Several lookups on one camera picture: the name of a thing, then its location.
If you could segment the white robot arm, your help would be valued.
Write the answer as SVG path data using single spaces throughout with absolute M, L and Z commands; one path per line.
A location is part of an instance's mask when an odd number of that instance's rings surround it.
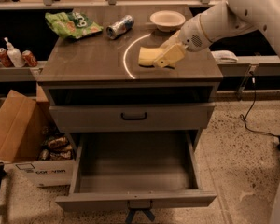
M 280 0 L 226 0 L 190 23 L 210 43 L 258 29 L 280 57 Z M 200 141 L 215 202 L 197 212 L 174 210 L 170 224 L 280 224 L 280 106 L 258 105 L 240 119 L 243 110 L 220 105 Z

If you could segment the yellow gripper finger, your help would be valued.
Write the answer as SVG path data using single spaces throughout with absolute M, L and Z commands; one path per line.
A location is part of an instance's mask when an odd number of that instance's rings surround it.
M 161 54 L 154 60 L 153 64 L 158 67 L 175 67 L 175 64 L 184 59 L 186 49 L 181 44 L 174 44 L 164 49 Z

